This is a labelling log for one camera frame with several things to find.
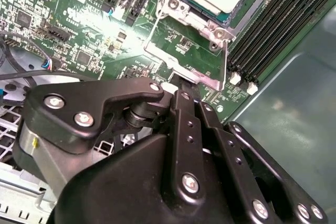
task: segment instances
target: gray metal panel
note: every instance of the gray metal panel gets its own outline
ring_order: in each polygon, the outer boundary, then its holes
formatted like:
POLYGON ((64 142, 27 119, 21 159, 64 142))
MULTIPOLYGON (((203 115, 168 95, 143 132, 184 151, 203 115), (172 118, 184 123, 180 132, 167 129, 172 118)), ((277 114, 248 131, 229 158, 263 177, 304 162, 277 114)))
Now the gray metal panel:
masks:
POLYGON ((336 7, 230 119, 336 223, 336 7))

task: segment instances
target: black bracket arm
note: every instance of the black bracket arm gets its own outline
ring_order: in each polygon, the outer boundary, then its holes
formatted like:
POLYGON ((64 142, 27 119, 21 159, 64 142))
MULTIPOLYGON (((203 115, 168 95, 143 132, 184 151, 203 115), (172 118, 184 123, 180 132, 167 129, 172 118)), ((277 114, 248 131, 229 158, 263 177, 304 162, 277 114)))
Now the black bracket arm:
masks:
POLYGON ((223 130, 215 110, 207 103, 197 106, 202 119, 202 134, 209 145, 223 182, 230 209, 236 220, 244 223, 275 223, 278 217, 270 210, 234 135, 223 130), (260 212, 254 208, 260 205, 260 212))
POLYGON ((149 78, 41 85, 27 97, 23 119, 35 134, 66 152, 80 154, 93 148, 101 132, 113 127, 125 108, 158 102, 163 95, 149 78))
POLYGON ((267 200, 284 222, 328 222, 326 213, 240 124, 229 122, 225 130, 234 134, 259 186, 267 188, 267 200))
POLYGON ((177 90, 171 103, 162 198, 180 215, 195 214, 205 201, 201 123, 190 94, 177 90))

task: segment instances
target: white connector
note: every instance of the white connector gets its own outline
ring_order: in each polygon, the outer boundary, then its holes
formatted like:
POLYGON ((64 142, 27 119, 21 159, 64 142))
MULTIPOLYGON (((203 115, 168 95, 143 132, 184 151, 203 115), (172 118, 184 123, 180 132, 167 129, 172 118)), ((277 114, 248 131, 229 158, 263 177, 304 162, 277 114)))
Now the white connector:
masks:
POLYGON ((248 88, 247 88, 247 93, 249 94, 249 95, 254 95, 256 92, 258 91, 258 87, 257 87, 257 85, 255 85, 253 82, 250 82, 249 84, 248 84, 248 88))
POLYGON ((230 83, 237 85, 241 81, 241 76, 237 72, 233 72, 230 77, 230 83))

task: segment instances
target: integrated circuit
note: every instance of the integrated circuit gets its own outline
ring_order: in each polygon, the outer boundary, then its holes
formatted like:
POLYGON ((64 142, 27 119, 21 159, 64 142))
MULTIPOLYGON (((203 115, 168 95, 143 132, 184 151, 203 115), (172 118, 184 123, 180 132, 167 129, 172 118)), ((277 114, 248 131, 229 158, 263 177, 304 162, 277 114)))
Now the integrated circuit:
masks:
POLYGON ((21 10, 18 11, 16 16, 16 23, 21 27, 29 28, 31 23, 31 16, 22 12, 21 10))
POLYGON ((91 59, 91 56, 86 54, 83 51, 79 51, 77 55, 77 62, 80 63, 81 65, 87 66, 89 64, 89 61, 91 59))

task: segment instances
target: chip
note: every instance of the chip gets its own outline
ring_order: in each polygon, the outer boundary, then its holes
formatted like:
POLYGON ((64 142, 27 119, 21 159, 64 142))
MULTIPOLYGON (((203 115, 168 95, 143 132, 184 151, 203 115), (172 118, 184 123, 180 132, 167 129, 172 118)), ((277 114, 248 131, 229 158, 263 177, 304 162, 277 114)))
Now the chip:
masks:
POLYGON ((19 10, 16 16, 16 23, 21 27, 29 28, 30 22, 32 22, 31 16, 19 10))
POLYGON ((126 39, 127 35, 125 33, 119 32, 118 38, 126 39))
POLYGON ((82 64, 82 65, 87 66, 87 64, 90 61, 90 58, 91 58, 91 56, 89 56, 88 54, 86 54, 82 51, 79 51, 78 56, 77 56, 77 62, 82 64))

